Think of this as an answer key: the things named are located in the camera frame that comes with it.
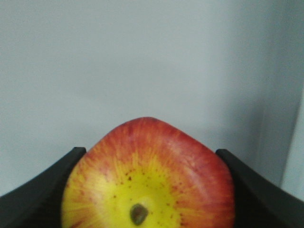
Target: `apple skin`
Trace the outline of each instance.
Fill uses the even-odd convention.
[[[148,215],[139,226],[130,209]],[[63,228],[232,228],[234,186],[206,146],[152,117],[108,133],[72,170],[62,201]]]

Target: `red and yellow apple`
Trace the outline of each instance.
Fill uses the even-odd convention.
[[[234,187],[206,146],[151,117],[107,134],[72,170],[63,228],[232,228]]]

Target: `white wall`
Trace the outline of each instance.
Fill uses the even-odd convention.
[[[285,9],[283,0],[3,1],[0,195],[139,116],[262,172]]]
[[[304,91],[282,188],[304,201]]]

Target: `apple calyx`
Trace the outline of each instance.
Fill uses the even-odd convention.
[[[139,203],[133,205],[130,210],[131,220],[137,226],[139,226],[144,222],[147,215],[148,215],[148,210]]]

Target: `apple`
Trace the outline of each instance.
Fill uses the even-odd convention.
[[[108,133],[72,170],[63,228],[232,228],[234,186],[225,163],[152,117]]]

